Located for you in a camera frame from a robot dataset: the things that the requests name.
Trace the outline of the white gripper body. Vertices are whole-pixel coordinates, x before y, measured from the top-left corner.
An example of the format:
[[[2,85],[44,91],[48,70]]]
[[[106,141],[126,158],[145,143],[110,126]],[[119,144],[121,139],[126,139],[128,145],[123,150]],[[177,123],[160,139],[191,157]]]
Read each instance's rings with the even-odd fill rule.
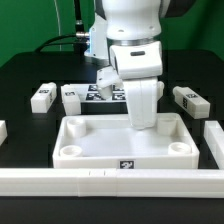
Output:
[[[153,127],[157,101],[164,84],[158,81],[163,72],[160,43],[139,46],[116,46],[109,49],[110,66],[97,71],[97,90],[103,99],[112,96],[112,86],[123,88],[131,125],[136,129]]]

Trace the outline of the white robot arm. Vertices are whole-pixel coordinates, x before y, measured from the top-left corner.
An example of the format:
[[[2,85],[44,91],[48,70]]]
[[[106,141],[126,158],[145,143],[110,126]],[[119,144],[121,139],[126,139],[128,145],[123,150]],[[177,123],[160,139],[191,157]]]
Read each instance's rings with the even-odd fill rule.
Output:
[[[114,85],[125,91],[130,123],[155,125],[163,85],[160,20],[184,15],[196,0],[94,0],[95,21],[85,57],[101,66],[96,85],[102,98]]]

